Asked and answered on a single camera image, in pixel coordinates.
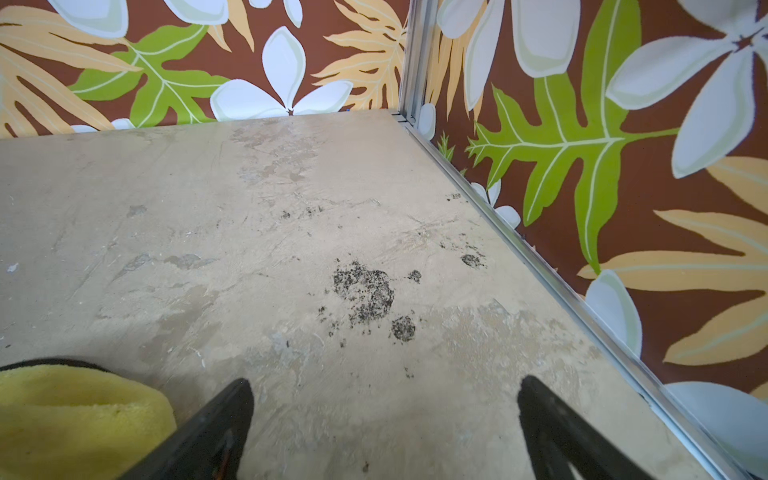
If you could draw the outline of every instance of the floor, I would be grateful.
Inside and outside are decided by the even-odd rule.
[[[387,111],[0,143],[0,364],[99,363],[183,421],[239,376],[240,478],[532,478],[542,379],[708,478]]]

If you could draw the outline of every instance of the yellow microfiber towel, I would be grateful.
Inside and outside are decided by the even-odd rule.
[[[0,372],[0,480],[113,479],[176,429],[155,389],[96,369]]]

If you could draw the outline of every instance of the metal trim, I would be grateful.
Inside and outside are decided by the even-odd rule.
[[[560,275],[533,250],[520,235],[507,227],[490,205],[472,189],[469,182],[443,158],[437,148],[427,141],[411,124],[402,124],[419,142],[443,173],[464,194],[464,197],[491,224],[520,260],[529,268],[581,327],[592,342],[614,365],[627,383],[646,400],[650,409],[675,434],[714,478],[751,480],[725,451],[704,431],[699,422],[674,398],[663,391],[661,381],[639,360],[617,343],[594,318],[594,311],[576,294]]]
[[[411,0],[408,13],[406,59],[400,85],[400,108],[403,117],[415,125],[424,102],[430,39],[437,16],[437,0]]]

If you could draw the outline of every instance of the floral wallpaper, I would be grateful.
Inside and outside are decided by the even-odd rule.
[[[0,137],[398,107],[408,0],[17,3]]]
[[[439,0],[417,122],[768,478],[768,5]]]

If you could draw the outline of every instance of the white flower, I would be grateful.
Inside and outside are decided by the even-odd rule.
[[[186,23],[222,25],[230,19],[227,0],[165,0],[165,5]]]
[[[679,382],[664,388],[744,468],[768,478],[768,405],[717,383]]]
[[[589,284],[585,302],[598,322],[639,359],[643,348],[643,326],[637,307],[619,276],[612,270],[600,272],[600,276]]]
[[[768,65],[768,39],[757,0],[677,0],[696,20],[725,34],[717,40],[667,37],[624,61],[606,96],[627,110],[665,98],[704,66],[728,55],[691,105],[672,150],[672,172],[685,177],[729,154],[752,130],[754,54]]]
[[[416,121],[416,130],[426,140],[431,140],[435,136],[435,105],[424,104],[419,109],[419,119]]]
[[[217,120],[284,117],[290,111],[294,115],[331,113],[344,106],[352,91],[352,82],[332,81],[294,105],[293,99],[304,79],[306,57],[304,48],[286,27],[278,28],[266,40],[261,62],[280,101],[248,81],[230,80],[210,96],[210,107]]]
[[[463,35],[485,0],[445,0],[437,23],[447,38]],[[467,46],[464,58],[464,94],[472,109],[482,94],[502,28],[505,0],[488,6]],[[565,72],[576,46],[581,0],[512,0],[515,55],[522,70],[533,78]]]
[[[121,38],[128,30],[126,0],[48,0],[70,25],[102,38]],[[165,0],[183,22],[221,25],[229,20],[227,0]]]
[[[266,8],[270,6],[272,0],[249,0],[249,3],[254,8]],[[283,0],[283,6],[290,21],[296,28],[301,27],[301,21],[304,17],[303,10],[301,9],[301,0]]]
[[[125,0],[48,0],[70,25],[102,38],[120,38],[128,31]]]
[[[476,184],[474,182],[472,182],[470,186],[475,190],[475,192],[477,192],[480,198],[485,200],[485,202],[490,205],[491,208],[493,208],[496,214],[499,215],[499,217],[509,226],[509,228],[513,230],[517,228],[517,226],[520,224],[520,215],[518,214],[518,211],[509,205],[496,207],[498,195],[502,192],[501,180],[493,184],[493,187],[489,188],[488,191],[485,191],[485,188],[481,184]]]
[[[131,123],[131,121],[127,118],[118,118],[116,120],[113,120],[112,126],[114,127],[115,130],[127,130],[129,128],[136,128]],[[71,127],[76,134],[87,134],[92,131],[98,131],[95,128],[93,128],[91,125],[71,125]]]

